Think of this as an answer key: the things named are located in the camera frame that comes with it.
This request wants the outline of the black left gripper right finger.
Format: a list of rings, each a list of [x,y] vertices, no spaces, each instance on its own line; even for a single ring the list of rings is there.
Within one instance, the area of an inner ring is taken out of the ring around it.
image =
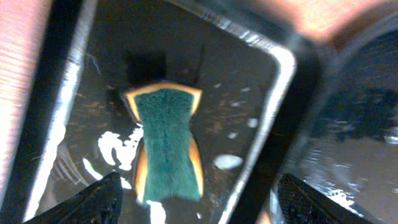
[[[277,198],[288,224],[372,224],[292,174],[280,178]]]

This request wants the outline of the yellow green sponge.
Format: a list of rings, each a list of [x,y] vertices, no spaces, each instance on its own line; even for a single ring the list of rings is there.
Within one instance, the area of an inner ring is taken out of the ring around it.
[[[143,129],[134,181],[137,202],[142,206],[173,197],[201,200],[203,168],[190,120],[202,93],[201,89],[170,82],[124,92],[126,106]]]

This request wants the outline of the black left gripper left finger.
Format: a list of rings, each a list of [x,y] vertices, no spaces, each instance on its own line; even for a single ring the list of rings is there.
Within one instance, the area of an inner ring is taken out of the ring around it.
[[[121,177],[112,172],[24,224],[117,224],[122,201]]]

